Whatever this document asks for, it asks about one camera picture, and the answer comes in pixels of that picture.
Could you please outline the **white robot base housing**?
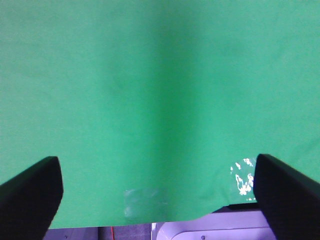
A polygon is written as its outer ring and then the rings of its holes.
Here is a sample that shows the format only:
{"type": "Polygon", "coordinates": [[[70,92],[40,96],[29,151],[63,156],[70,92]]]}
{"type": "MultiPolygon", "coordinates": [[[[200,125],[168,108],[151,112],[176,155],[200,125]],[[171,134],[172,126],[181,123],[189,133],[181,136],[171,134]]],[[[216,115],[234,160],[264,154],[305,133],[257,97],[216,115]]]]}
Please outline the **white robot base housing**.
{"type": "Polygon", "coordinates": [[[195,220],[151,224],[152,240],[275,240],[261,211],[214,212],[195,220]]]}

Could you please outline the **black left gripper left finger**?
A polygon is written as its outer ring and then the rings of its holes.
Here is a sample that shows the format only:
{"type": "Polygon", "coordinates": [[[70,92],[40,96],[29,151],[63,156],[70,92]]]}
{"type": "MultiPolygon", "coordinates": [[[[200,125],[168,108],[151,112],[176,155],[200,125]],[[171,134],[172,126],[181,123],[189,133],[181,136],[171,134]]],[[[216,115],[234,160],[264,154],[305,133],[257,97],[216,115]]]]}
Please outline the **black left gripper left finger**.
{"type": "Polygon", "coordinates": [[[58,157],[48,156],[0,186],[0,238],[42,240],[63,198],[58,157]]]}

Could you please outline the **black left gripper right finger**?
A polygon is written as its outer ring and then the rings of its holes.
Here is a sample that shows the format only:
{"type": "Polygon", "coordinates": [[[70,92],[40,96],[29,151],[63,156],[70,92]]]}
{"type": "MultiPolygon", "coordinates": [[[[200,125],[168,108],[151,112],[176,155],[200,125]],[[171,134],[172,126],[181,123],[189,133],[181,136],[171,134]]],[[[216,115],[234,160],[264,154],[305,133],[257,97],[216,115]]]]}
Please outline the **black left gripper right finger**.
{"type": "Polygon", "coordinates": [[[256,159],[253,193],[278,240],[320,238],[320,184],[269,154],[256,159]]]}

